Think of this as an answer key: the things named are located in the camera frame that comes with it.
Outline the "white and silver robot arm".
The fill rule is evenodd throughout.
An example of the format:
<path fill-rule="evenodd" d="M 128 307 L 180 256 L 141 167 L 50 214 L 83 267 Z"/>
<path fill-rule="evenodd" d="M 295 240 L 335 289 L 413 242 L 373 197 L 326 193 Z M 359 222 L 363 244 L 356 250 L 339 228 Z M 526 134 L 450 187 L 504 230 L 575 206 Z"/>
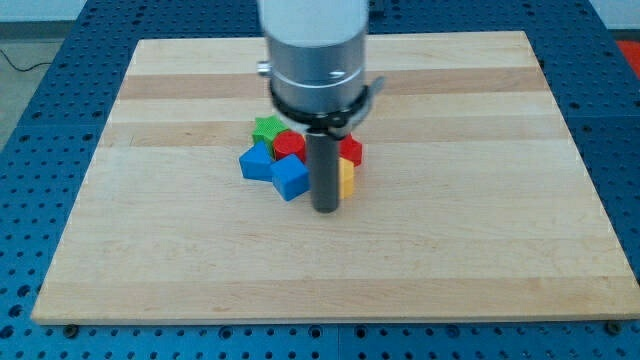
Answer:
<path fill-rule="evenodd" d="M 259 0 L 271 88 L 305 113 L 347 108 L 363 92 L 366 0 Z"/>

